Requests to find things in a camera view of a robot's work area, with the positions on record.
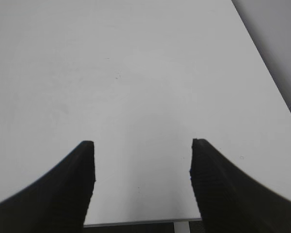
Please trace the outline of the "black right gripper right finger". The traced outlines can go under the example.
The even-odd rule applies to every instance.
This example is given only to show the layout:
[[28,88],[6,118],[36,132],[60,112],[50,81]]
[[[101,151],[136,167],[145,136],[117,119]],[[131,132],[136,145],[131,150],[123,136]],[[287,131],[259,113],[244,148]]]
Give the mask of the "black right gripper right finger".
[[291,233],[291,201],[193,139],[191,184],[207,233]]

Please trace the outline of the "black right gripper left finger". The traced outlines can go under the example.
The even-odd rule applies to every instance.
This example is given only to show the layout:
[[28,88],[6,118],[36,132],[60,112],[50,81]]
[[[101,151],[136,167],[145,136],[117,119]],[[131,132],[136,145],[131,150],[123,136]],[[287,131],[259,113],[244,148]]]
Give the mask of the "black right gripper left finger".
[[80,142],[37,181],[0,202],[0,233],[81,233],[94,191],[92,141]]

